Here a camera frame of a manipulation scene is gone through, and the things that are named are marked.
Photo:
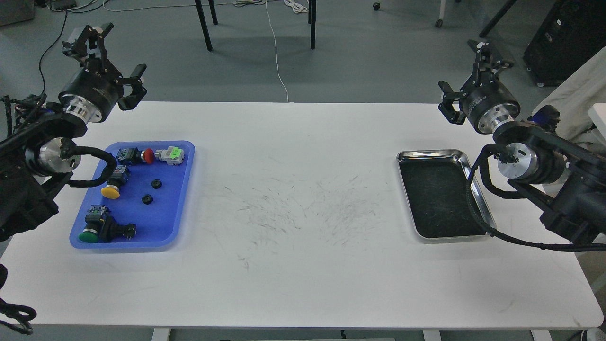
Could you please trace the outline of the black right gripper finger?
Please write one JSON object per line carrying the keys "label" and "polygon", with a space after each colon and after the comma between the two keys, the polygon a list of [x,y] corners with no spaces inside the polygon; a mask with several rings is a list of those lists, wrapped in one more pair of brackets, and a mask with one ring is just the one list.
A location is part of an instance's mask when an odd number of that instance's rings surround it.
{"label": "black right gripper finger", "polygon": [[438,105],[439,111],[445,116],[446,120],[453,125],[463,125],[466,116],[463,112],[455,110],[453,104],[464,98],[462,91],[454,91],[446,81],[439,81],[438,86],[442,91],[442,101]]}
{"label": "black right gripper finger", "polygon": [[467,81],[470,86],[480,87],[498,81],[503,71],[515,65],[514,60],[504,56],[491,41],[468,40],[467,44],[475,53],[472,73]]}

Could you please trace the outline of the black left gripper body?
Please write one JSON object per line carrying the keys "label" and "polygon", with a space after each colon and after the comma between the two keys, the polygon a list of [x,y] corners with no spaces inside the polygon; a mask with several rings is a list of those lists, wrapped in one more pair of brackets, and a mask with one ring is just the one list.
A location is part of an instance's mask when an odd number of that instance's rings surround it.
{"label": "black left gripper body", "polygon": [[123,94],[123,87],[114,80],[106,80],[95,72],[80,68],[59,93],[59,102],[65,109],[83,105],[85,114],[82,118],[87,122],[101,123],[106,121]]}

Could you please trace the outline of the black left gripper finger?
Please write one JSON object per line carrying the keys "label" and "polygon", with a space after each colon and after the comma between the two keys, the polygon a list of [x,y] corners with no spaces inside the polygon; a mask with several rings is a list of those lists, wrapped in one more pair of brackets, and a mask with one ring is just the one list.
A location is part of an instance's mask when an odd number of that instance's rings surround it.
{"label": "black left gripper finger", "polygon": [[117,100],[117,103],[121,110],[133,110],[134,108],[136,108],[136,106],[138,106],[140,101],[147,94],[147,90],[143,86],[142,80],[142,75],[146,69],[146,64],[139,64],[134,68],[134,71],[132,71],[129,77],[124,78],[122,76],[119,76],[117,79],[114,80],[114,83],[117,86],[122,87],[122,89],[124,86],[130,87],[132,89],[129,95],[122,96]]}
{"label": "black left gripper finger", "polygon": [[68,41],[62,42],[62,52],[80,63],[80,72],[93,72],[95,75],[115,75],[115,67],[108,60],[104,38],[114,28],[112,22],[99,27],[84,26],[76,28]]}

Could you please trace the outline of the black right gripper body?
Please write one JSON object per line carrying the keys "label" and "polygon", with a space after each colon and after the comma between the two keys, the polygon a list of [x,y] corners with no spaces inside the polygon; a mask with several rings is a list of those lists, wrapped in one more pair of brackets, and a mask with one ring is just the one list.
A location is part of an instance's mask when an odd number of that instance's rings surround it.
{"label": "black right gripper body", "polygon": [[516,118],[521,106],[499,80],[466,84],[463,88],[462,111],[479,134],[493,134],[506,121]]}

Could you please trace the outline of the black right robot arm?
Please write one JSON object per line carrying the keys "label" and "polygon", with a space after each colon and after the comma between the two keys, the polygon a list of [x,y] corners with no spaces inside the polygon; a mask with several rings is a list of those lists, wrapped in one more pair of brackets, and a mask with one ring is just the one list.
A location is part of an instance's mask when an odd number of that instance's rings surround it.
{"label": "black right robot arm", "polygon": [[468,40],[474,52],[470,77],[458,91],[445,81],[439,110],[453,125],[470,122],[474,131],[491,135],[472,165],[465,190],[470,202],[476,171],[484,187],[503,199],[528,199],[541,209],[540,221],[566,244],[528,242],[498,231],[470,213],[488,235],[517,245],[559,252],[600,252],[605,233],[605,158],[558,136],[559,112],[547,105],[526,121],[521,106],[500,82],[514,63],[489,42]]}

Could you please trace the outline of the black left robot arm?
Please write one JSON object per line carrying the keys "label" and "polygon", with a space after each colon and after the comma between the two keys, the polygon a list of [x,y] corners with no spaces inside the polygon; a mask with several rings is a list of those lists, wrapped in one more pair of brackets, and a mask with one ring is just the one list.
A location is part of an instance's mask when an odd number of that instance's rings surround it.
{"label": "black left robot arm", "polygon": [[59,93],[24,100],[3,97],[7,114],[17,111],[14,129],[1,142],[1,239],[36,229],[59,211],[54,199],[64,186],[92,188],[109,180],[117,162],[104,150],[76,145],[88,123],[106,121],[115,106],[132,110],[145,97],[145,64],[125,77],[109,61],[104,40],[111,22],[76,29],[62,42],[65,56],[80,63]]}

